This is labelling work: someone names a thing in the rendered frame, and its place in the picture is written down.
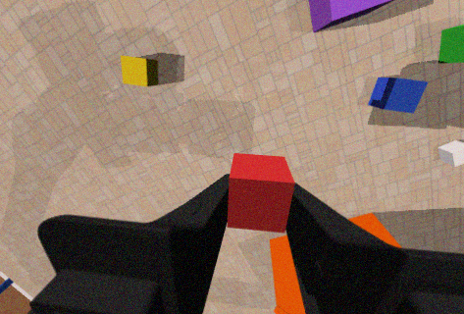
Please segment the green block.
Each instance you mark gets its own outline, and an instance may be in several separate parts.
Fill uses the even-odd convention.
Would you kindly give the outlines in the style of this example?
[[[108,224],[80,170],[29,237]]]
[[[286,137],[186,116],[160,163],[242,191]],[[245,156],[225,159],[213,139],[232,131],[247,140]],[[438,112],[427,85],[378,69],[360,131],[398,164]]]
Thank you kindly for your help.
[[[438,63],[464,63],[464,25],[441,31]]]

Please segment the yellow block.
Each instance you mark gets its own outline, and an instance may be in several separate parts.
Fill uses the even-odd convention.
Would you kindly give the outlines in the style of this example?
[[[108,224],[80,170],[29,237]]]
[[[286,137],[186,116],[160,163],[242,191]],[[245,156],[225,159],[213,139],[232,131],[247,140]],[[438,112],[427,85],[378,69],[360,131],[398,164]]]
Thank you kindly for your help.
[[[158,85],[157,60],[121,55],[124,84]]]

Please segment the white block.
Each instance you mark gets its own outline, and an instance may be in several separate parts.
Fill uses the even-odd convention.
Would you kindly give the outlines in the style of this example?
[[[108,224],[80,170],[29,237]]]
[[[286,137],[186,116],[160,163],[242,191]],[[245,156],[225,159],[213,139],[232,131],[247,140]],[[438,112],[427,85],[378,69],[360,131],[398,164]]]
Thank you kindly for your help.
[[[464,164],[464,142],[454,140],[438,148],[440,160],[457,167]]]

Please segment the purple block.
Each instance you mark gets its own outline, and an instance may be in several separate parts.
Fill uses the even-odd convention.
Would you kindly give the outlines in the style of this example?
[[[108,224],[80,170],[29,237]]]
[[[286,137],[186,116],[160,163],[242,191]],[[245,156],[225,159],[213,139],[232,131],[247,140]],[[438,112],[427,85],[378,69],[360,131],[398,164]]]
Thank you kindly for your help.
[[[309,0],[313,32],[337,26],[394,0]]]

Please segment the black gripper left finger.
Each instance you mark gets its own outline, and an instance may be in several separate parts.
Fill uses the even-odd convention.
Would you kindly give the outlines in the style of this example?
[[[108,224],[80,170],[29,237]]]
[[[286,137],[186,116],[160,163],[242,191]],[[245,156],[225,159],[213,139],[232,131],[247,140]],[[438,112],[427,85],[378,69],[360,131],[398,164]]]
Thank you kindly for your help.
[[[59,215],[38,227],[56,272],[152,281],[165,314],[202,314],[228,222],[225,174],[182,206],[149,222]]]

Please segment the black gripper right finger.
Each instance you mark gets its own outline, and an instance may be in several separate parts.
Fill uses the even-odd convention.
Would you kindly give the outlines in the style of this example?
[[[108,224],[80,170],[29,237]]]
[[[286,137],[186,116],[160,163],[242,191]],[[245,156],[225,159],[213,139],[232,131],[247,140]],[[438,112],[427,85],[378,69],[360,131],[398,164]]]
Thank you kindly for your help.
[[[297,183],[285,230],[305,314],[392,314],[411,292],[464,295],[464,253],[392,246]]]

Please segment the blue block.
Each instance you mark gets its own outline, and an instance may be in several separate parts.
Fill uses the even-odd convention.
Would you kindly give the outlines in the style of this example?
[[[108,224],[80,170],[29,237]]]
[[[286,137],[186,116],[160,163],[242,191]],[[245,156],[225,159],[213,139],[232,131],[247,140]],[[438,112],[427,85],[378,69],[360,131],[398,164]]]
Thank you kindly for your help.
[[[407,78],[378,78],[368,106],[414,114],[427,82]]]

